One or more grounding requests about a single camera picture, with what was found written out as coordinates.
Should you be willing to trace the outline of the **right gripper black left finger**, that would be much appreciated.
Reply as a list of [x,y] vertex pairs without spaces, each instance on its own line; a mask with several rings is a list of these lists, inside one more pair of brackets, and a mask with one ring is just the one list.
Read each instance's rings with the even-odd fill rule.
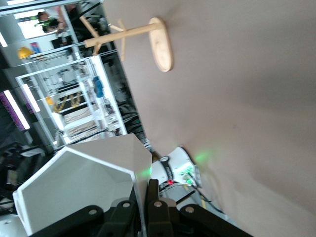
[[90,205],[32,234],[33,237],[135,237],[139,231],[135,190],[109,210]]

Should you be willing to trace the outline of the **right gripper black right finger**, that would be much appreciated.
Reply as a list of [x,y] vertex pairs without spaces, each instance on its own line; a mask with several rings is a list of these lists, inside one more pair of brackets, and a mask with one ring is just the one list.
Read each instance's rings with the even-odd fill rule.
[[147,186],[145,204],[149,237],[249,237],[249,233],[197,204],[177,209],[159,197],[158,180]]

